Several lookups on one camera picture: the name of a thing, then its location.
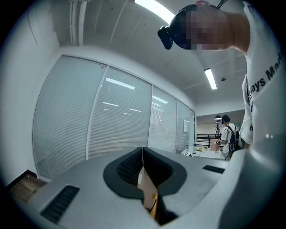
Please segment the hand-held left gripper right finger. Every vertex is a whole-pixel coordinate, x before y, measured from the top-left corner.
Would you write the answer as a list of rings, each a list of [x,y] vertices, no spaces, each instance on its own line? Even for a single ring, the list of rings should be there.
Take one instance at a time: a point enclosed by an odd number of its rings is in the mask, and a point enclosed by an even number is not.
[[[172,175],[172,168],[163,160],[163,156],[143,148],[143,166],[155,187],[158,187]]]

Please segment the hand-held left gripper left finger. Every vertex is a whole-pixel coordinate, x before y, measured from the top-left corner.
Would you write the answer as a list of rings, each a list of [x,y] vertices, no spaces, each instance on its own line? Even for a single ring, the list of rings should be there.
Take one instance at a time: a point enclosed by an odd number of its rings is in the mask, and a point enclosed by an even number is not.
[[[136,187],[138,184],[139,173],[143,167],[143,148],[138,147],[119,159],[120,163],[117,167],[119,177]]]

